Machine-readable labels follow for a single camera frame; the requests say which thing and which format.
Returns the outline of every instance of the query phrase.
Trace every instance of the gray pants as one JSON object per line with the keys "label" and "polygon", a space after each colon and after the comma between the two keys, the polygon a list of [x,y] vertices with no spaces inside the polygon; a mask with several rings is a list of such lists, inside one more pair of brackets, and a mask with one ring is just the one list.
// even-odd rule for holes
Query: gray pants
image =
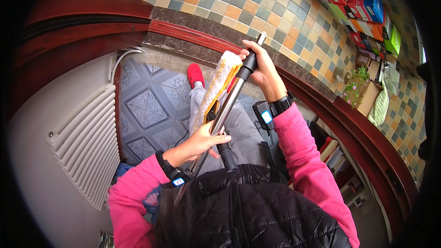
{"label": "gray pants", "polygon": [[[205,92],[206,90],[201,86],[196,86],[190,91],[190,128],[193,128],[195,124],[196,114]],[[262,136],[260,136],[259,131],[246,114],[239,100],[235,102],[224,126],[225,132],[231,136],[230,146],[236,164],[268,166],[262,146],[260,146],[260,142],[263,141]],[[218,151],[216,146],[213,146],[213,150]],[[216,159],[208,155],[199,175],[223,168],[223,162],[220,158]]]}

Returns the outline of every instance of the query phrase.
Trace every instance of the blue light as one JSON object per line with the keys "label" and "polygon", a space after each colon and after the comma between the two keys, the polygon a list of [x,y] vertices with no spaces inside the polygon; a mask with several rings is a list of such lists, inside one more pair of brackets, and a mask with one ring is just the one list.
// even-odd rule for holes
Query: blue light
{"label": "blue light", "polygon": [[178,179],[174,179],[173,180],[173,185],[175,185],[176,187],[179,186],[179,185],[182,185],[184,183],[185,183],[185,181],[182,178],[178,178]]}
{"label": "blue light", "polygon": [[265,112],[262,113],[262,118],[265,121],[265,123],[269,123],[273,120],[273,118],[271,117],[271,114],[269,114],[268,110],[266,110]]}

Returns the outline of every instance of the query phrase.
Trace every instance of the pink sleeve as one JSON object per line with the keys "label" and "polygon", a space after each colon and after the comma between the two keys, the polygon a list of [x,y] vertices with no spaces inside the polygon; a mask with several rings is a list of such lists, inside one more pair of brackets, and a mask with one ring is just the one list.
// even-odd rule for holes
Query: pink sleeve
{"label": "pink sleeve", "polygon": [[293,104],[274,118],[294,189],[335,218],[353,248],[360,246],[349,208],[343,202],[331,171],[320,161],[320,152],[302,114]]}
{"label": "pink sleeve", "polygon": [[156,156],[152,155],[127,171],[110,188],[108,204],[116,247],[153,246],[153,237],[148,235],[153,225],[143,218],[146,209],[142,201],[159,184],[169,181]]}

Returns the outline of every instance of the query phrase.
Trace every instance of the mop head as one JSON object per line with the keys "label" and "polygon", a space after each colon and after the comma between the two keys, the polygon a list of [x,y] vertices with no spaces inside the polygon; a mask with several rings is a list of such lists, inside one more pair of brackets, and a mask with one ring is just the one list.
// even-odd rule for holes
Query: mop head
{"label": "mop head", "polygon": [[195,125],[191,129],[191,134],[193,134],[201,125],[206,123],[208,112],[218,100],[222,92],[231,83],[231,80],[234,78],[241,66],[242,60],[238,55],[230,51],[225,51],[218,62],[218,66],[216,67],[211,84],[205,93],[201,106],[199,107],[199,111],[196,115]]}

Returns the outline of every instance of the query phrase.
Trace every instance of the wall radiator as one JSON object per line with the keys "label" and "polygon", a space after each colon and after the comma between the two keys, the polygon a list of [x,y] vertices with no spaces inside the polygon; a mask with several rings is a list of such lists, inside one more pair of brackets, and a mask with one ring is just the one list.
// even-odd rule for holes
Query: wall radiator
{"label": "wall radiator", "polygon": [[74,186],[101,210],[119,164],[115,86],[106,84],[49,132],[47,141]]}

